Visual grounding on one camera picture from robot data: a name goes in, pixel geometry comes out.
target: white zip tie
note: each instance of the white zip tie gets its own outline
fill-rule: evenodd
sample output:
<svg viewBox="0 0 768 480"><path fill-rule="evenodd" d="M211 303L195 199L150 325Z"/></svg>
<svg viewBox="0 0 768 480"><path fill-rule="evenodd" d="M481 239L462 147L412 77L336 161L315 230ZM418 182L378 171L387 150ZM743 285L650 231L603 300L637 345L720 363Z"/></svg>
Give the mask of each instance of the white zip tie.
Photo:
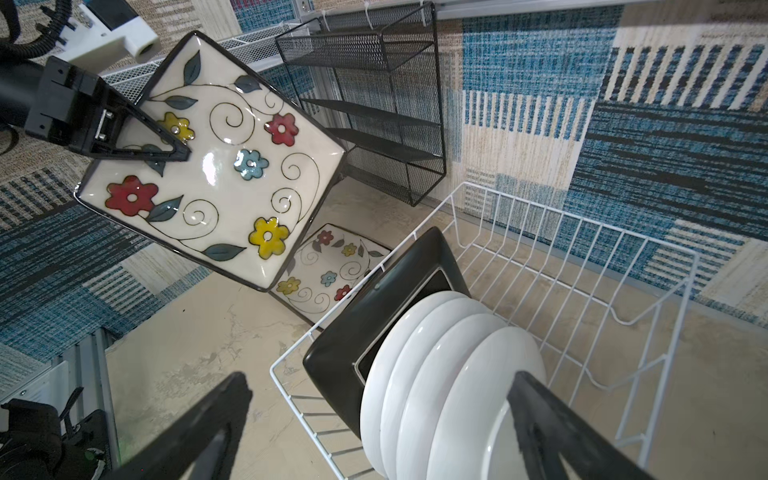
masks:
<svg viewBox="0 0 768 480"><path fill-rule="evenodd" d="M424 0L419 0L419 6L424 6ZM424 16L424 8L422 8L422 25L427 26L427 19Z"/></svg>
<svg viewBox="0 0 768 480"><path fill-rule="evenodd" d="M362 4L366 6L366 18L368 19L368 26L371 28L371 30L373 30L373 23L371 23L371 18L368 15L368 7L371 6L371 2L365 0Z"/></svg>
<svg viewBox="0 0 768 480"><path fill-rule="evenodd" d="M323 13L323 22L325 22L325 24L326 24L326 30L327 31L331 31L331 27L328 26L328 18L326 18L326 13L328 11L327 10L321 10L321 12Z"/></svg>

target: white wire mesh basket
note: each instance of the white wire mesh basket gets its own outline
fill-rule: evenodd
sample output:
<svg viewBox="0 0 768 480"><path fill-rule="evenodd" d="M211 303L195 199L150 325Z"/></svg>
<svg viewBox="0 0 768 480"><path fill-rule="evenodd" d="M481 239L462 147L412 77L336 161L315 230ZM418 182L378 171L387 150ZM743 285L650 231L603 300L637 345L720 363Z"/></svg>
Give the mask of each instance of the white wire mesh basket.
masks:
<svg viewBox="0 0 768 480"><path fill-rule="evenodd" d="M549 389L645 468L699 254L464 182L377 268L386 270L432 226L451 245L472 297L536 338ZM659 270L659 257L677 268ZM307 381L302 359L316 329L375 273L270 367L336 477L350 480L380 476Z"/></svg>

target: painted floral pattern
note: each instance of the painted floral pattern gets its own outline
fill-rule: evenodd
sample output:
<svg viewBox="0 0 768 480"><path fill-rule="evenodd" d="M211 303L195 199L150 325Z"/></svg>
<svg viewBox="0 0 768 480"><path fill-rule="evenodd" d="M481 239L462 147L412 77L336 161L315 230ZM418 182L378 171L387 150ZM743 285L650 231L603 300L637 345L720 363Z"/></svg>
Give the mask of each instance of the painted floral pattern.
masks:
<svg viewBox="0 0 768 480"><path fill-rule="evenodd" d="M292 147L296 141L294 138L299 133L299 128L295 125L296 117L293 114L275 114L272 121L264 124L264 130L272 134L272 143L285 144Z"/></svg>
<svg viewBox="0 0 768 480"><path fill-rule="evenodd" d="M351 257L352 255L355 254L356 251L357 251L357 247L355 247L355 244L350 243L349 245L344 247L341 253L343 253L345 257Z"/></svg>
<svg viewBox="0 0 768 480"><path fill-rule="evenodd" d="M344 296L345 296L347 293L349 293L349 291L350 291L351 289L352 289L352 287L350 287L349 285L345 285L343 288L340 288L340 289L338 289L338 290L336 291L336 296L334 296L334 297L333 297L333 299L334 299L335 301L337 301L337 302L338 302L339 300L341 300L342 298L344 298Z"/></svg>
<svg viewBox="0 0 768 480"><path fill-rule="evenodd" d="M290 232L288 227L277 223L277 217L266 220L259 217L253 224L255 229L248 236L248 241L259 247L259 257L268 259L272 255L281 255L286 251L286 244L283 242Z"/></svg>
<svg viewBox="0 0 768 480"><path fill-rule="evenodd" d="M243 149L237 152L235 170L240 172L244 180L261 178L264 169L270 166L270 161L262 157L258 150Z"/></svg>
<svg viewBox="0 0 768 480"><path fill-rule="evenodd" d="M104 202L106 208L135 217L142 210L148 212L154 208L152 197L157 195L157 185L142 184L135 175L128 175L122 184L107 185L107 192L111 196Z"/></svg>
<svg viewBox="0 0 768 480"><path fill-rule="evenodd" d="M328 230L323 230L317 235L317 241L323 245L330 245L331 240L333 240L333 235L331 235L330 231Z"/></svg>
<svg viewBox="0 0 768 480"><path fill-rule="evenodd" d="M187 140L194 138L194 130L190 127L190 121L186 118L179 118L174 115L173 112L165 112L165 118L158 121L160 125L163 125L169 132L176 135L176 138L187 143Z"/></svg>
<svg viewBox="0 0 768 480"><path fill-rule="evenodd" d="M325 286L331 286L331 283L336 281L336 274L330 270L320 275L320 283Z"/></svg>
<svg viewBox="0 0 768 480"><path fill-rule="evenodd" d="M285 296L289 296L291 293L299 289L299 285L301 285L301 280L292 276L284 282L279 282L277 284L277 291Z"/></svg>

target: cable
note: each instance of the cable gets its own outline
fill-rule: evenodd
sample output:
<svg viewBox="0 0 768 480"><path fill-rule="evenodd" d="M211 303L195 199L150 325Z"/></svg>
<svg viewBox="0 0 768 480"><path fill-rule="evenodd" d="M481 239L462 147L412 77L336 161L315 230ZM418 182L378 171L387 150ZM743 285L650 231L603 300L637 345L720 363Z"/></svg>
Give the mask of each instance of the cable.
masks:
<svg viewBox="0 0 768 480"><path fill-rule="evenodd" d="M0 0L0 2L3 16L8 23L8 30L12 33L11 38L13 38L14 30L12 26L14 23L18 26L18 12L15 5L13 7L10 6L13 5L13 0ZM56 41L59 35L61 35L63 27L69 22L71 13L72 4L69 0L56 0L55 10L51 14L51 21L48 23L48 28L45 32L35 40L22 45L16 45L12 41L7 40L0 41L0 60L22 60L41 57L47 54L56 46Z"/></svg>

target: mesh organizer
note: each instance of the mesh organizer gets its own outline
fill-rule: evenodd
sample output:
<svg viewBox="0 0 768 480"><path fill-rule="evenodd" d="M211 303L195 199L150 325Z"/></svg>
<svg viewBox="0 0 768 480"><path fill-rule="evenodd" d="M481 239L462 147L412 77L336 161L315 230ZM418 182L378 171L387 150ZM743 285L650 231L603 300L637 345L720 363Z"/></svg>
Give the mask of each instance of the mesh organizer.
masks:
<svg viewBox="0 0 768 480"><path fill-rule="evenodd" d="M263 71L282 63L275 45L275 37L289 31L296 24L281 24L238 35L219 42L232 55L255 71ZM141 89L163 63L164 58L155 58L148 63L134 65L118 71L104 73L101 77L123 94L128 100L136 101Z"/></svg>
<svg viewBox="0 0 768 480"><path fill-rule="evenodd" d="M307 71L328 79L332 98L296 95L354 145L346 174L413 206L445 177L432 3L314 18L277 46L294 84Z"/></svg>
<svg viewBox="0 0 768 480"><path fill-rule="evenodd" d="M462 211L470 199L477 204ZM645 468L699 254L640 233L464 182L381 263L432 226L452 246L470 292L536 338L548 387ZM654 254L679 270L646 279ZM337 478L380 478L362 444L302 367L310 343L376 269L280 356L270 375Z"/></svg>

